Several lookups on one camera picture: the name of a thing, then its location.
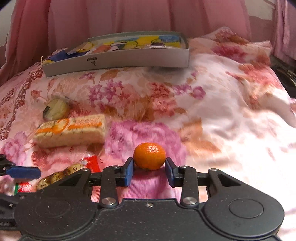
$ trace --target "bed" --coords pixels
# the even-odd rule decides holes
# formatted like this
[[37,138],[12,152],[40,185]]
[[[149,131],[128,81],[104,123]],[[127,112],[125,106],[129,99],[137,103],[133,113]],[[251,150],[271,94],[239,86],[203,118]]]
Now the bed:
[[[162,145],[177,166],[218,168],[276,198],[284,207],[279,231],[296,239],[296,103],[269,68],[269,41],[252,43],[223,27],[189,39],[190,66],[115,68],[47,78],[39,63],[0,87],[0,152],[17,165],[36,166],[42,177],[86,153],[101,169],[122,165],[142,142]],[[42,149],[32,143],[42,112],[57,95],[72,100],[71,117],[104,113],[111,128],[104,145]],[[0,179],[13,194],[14,181]],[[179,198],[162,169],[137,171],[126,198]],[[96,188],[92,200],[98,200]],[[207,200],[204,189],[200,199]],[[18,232],[1,232],[16,240]]]

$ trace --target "screw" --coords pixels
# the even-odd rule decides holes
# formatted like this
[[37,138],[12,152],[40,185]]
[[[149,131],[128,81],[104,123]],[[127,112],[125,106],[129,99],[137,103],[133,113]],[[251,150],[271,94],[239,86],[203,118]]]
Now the screw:
[[146,206],[147,206],[147,207],[153,207],[154,204],[153,204],[153,203],[147,203]]
[[193,205],[197,203],[197,199],[194,197],[185,197],[183,198],[183,203],[186,205]]
[[113,205],[116,203],[116,200],[115,198],[112,198],[112,197],[105,197],[102,199],[102,203],[105,205]]

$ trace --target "cardboard box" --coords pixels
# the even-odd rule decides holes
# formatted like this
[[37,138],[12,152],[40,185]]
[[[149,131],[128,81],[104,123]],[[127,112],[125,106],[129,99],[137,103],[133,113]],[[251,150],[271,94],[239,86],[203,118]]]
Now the cardboard box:
[[[87,51],[83,49],[89,46],[92,48]],[[99,47],[108,50],[98,53]],[[42,62],[47,77],[92,69],[135,66],[186,68],[189,65],[186,38],[179,32],[170,31],[128,32],[89,38],[87,42],[75,49],[68,48],[62,54],[67,58]]]

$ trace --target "tangerine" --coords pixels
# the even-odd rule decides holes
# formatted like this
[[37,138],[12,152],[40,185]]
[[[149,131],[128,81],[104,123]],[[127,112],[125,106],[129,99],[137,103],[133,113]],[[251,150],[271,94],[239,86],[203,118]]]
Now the tangerine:
[[157,170],[165,163],[166,154],[162,146],[156,143],[145,142],[138,145],[133,152],[135,164],[148,170]]

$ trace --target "floral bedsheet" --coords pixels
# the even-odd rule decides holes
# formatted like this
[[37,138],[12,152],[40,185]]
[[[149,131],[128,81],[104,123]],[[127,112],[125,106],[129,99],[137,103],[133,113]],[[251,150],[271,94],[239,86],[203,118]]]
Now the floral bedsheet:
[[[285,209],[279,231],[296,240],[296,103],[268,67],[270,42],[250,43],[228,28],[189,40],[187,69],[118,68],[47,78],[35,64],[0,88],[0,152],[42,176],[63,170],[88,151],[99,165],[120,164],[142,142],[162,145],[176,165],[211,167],[276,198]],[[32,143],[42,111],[56,95],[72,100],[71,117],[104,113],[111,128],[104,145],[42,149]],[[14,181],[0,179],[13,194]],[[171,198],[164,171],[137,170],[119,197]],[[96,201],[99,188],[92,200]],[[200,189],[201,201],[207,200]],[[17,232],[1,232],[16,240]]]

